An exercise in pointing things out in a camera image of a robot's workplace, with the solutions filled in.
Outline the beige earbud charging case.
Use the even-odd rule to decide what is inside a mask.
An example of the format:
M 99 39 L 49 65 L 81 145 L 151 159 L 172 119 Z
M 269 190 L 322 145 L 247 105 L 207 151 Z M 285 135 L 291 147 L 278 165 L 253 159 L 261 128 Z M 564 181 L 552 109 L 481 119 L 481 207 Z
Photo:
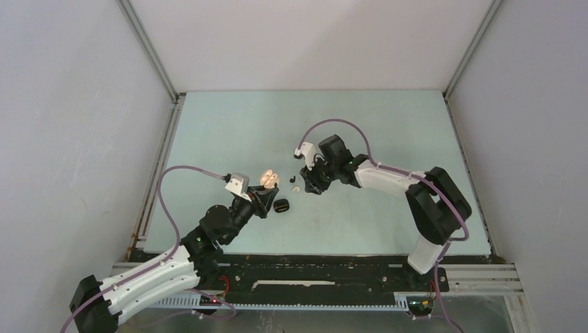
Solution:
M 271 169 L 266 170 L 259 179 L 260 185 L 264 189 L 272 189 L 279 184 L 279 175 Z

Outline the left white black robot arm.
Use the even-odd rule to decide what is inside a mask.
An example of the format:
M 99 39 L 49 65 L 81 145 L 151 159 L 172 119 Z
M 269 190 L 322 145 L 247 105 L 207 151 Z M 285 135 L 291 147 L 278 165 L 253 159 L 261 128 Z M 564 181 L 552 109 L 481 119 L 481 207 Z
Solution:
M 244 196 L 233 196 L 232 204 L 214 205 L 198 226 L 172 248 L 116 276 L 82 279 L 70 302 L 79 332 L 116 332 L 135 314 L 173 294 L 218 283 L 217 259 L 223 245 L 230 244 L 253 216 L 267 217 L 278 187 L 248 187 Z

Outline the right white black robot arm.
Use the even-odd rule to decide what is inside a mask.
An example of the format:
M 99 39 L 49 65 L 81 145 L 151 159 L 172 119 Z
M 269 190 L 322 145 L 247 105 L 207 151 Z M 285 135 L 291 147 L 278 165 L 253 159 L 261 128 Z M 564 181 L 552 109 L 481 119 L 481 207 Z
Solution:
M 374 189 L 404 197 L 419 235 L 408 255 L 404 283 L 413 290 L 431 281 L 431 270 L 447 250 L 452 234 L 472 215 L 472 208 L 450 175 L 440 167 L 430 171 L 391 171 L 353 155 L 338 135 L 318 146 L 303 142 L 294 150 L 304 160 L 300 175 L 307 193 L 320 195 L 338 181 L 360 189 Z

